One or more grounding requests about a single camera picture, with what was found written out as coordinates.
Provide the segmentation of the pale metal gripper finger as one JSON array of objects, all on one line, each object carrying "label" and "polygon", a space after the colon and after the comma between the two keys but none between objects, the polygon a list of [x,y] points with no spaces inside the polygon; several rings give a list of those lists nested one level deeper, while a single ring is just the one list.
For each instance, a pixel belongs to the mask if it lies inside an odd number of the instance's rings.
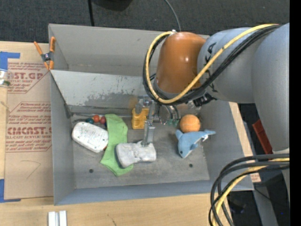
[{"label": "pale metal gripper finger", "polygon": [[144,125],[144,138],[142,141],[143,146],[147,146],[150,143],[153,143],[154,131],[155,131],[155,126],[153,125],[153,123],[146,122]]}]

